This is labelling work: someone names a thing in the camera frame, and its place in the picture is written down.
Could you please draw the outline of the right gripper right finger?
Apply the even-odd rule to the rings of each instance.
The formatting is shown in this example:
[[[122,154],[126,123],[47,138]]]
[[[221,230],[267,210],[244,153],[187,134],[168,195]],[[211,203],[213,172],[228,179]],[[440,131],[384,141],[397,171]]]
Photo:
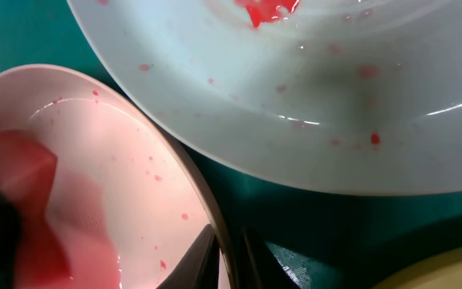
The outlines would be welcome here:
[[[254,230],[244,229],[241,232],[237,261],[239,288],[300,289]]]

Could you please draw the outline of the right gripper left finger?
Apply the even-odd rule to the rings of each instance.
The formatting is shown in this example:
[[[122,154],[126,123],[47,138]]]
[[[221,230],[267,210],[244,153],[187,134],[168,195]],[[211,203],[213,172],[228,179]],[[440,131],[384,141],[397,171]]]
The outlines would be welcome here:
[[[217,289],[219,266],[217,237],[207,225],[158,289]]]

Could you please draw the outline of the white plate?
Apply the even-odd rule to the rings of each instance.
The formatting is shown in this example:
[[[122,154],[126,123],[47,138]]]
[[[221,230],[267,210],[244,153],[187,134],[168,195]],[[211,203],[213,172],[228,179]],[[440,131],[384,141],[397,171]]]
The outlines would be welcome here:
[[[218,288],[237,286],[224,218],[180,144],[98,80],[32,64],[0,73],[0,132],[57,158],[46,220],[71,268],[39,288],[158,288],[211,225]]]

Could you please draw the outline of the dark green sponge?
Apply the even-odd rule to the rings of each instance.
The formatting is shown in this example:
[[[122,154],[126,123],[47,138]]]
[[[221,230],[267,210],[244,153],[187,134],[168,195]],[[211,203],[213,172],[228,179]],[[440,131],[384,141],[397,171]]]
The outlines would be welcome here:
[[[39,288],[71,276],[46,220],[57,163],[27,133],[0,132],[0,288]]]

